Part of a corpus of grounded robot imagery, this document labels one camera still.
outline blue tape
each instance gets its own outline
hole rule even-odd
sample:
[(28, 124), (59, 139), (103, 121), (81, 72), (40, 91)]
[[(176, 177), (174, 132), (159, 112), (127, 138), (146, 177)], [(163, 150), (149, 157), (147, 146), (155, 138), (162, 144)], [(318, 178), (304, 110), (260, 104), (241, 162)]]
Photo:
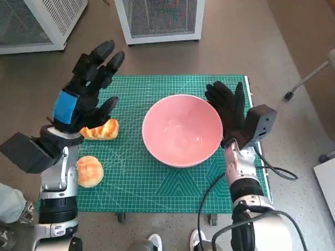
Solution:
[(64, 124), (71, 124), (74, 108), (77, 104), (77, 97), (61, 91), (54, 103), (52, 115)]

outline robotic arm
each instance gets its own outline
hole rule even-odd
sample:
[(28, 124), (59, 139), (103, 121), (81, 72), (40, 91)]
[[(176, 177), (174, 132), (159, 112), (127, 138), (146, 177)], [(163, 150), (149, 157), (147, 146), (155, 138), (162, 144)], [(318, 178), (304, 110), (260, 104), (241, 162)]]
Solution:
[[(264, 196), (254, 165), (256, 142), (270, 132), (276, 111), (260, 105), (251, 108), (244, 118), (245, 97), (242, 83), (238, 84), (233, 94), (223, 83), (215, 82), (207, 85), (205, 95), (225, 126), (221, 146), (225, 149), (226, 180), (233, 202), (233, 225), (240, 224), (216, 233), (212, 239), (213, 250), (216, 250), (217, 237), (229, 229), (232, 230), (231, 246), (234, 251), (292, 250), (287, 226), (275, 213), (271, 201)], [(251, 221), (263, 214), (268, 215)]]
[(111, 97), (96, 107), (100, 89), (111, 83), (125, 57), (120, 51), (101, 65), (114, 47), (110, 40), (89, 55), (81, 55), (74, 76), (55, 102), (53, 120), (49, 119), (52, 125), (44, 125), (40, 137), (16, 133), (0, 146), (20, 169), (41, 174), (39, 222), (34, 228), (32, 251), (82, 250), (82, 241), (74, 237), (78, 229), (76, 161), (78, 145), (83, 142), (79, 131), (103, 125), (117, 104), (118, 98)]

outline grid lines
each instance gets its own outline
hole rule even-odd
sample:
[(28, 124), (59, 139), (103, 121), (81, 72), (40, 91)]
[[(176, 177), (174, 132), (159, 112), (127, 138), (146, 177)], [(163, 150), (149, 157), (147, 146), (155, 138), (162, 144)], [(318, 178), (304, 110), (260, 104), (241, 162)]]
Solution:
[[(111, 116), (120, 124), (113, 141), (87, 141), (79, 148), (79, 158), (93, 155), (101, 162), (105, 176), (94, 188), (79, 188), (79, 211), (196, 213), (211, 183), (226, 170), (220, 148), (200, 165), (178, 169), (157, 161), (142, 140), (142, 122), (150, 107), (173, 94), (191, 94), (205, 99), (207, 84), (222, 81), (232, 91), (243, 82), (245, 113), (250, 102), (243, 75), (115, 76), (100, 91), (99, 106), (109, 97), (119, 103)], [(256, 166), (261, 166), (257, 157)], [(257, 174), (267, 196), (263, 170)], [(232, 203), (226, 181), (221, 180), (208, 196), (204, 213), (231, 213)]]

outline croissant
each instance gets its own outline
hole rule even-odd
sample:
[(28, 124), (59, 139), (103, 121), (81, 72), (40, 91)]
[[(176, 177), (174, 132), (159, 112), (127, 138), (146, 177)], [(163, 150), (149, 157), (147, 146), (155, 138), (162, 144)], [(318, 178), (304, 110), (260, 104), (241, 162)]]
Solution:
[(109, 119), (104, 125), (89, 129), (84, 127), (79, 132), (87, 140), (113, 140), (119, 133), (119, 123)]

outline bread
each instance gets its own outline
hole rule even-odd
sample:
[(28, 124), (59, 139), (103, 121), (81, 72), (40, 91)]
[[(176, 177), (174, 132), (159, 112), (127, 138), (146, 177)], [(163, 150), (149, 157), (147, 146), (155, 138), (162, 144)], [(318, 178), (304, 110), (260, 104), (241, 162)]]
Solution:
[(80, 130), (80, 134), (86, 140), (113, 140), (119, 133), (119, 123), (116, 119), (108, 120), (104, 125), (89, 129), (84, 127)]
[(78, 184), (85, 188), (95, 187), (104, 177), (104, 170), (96, 157), (84, 156), (77, 161)]

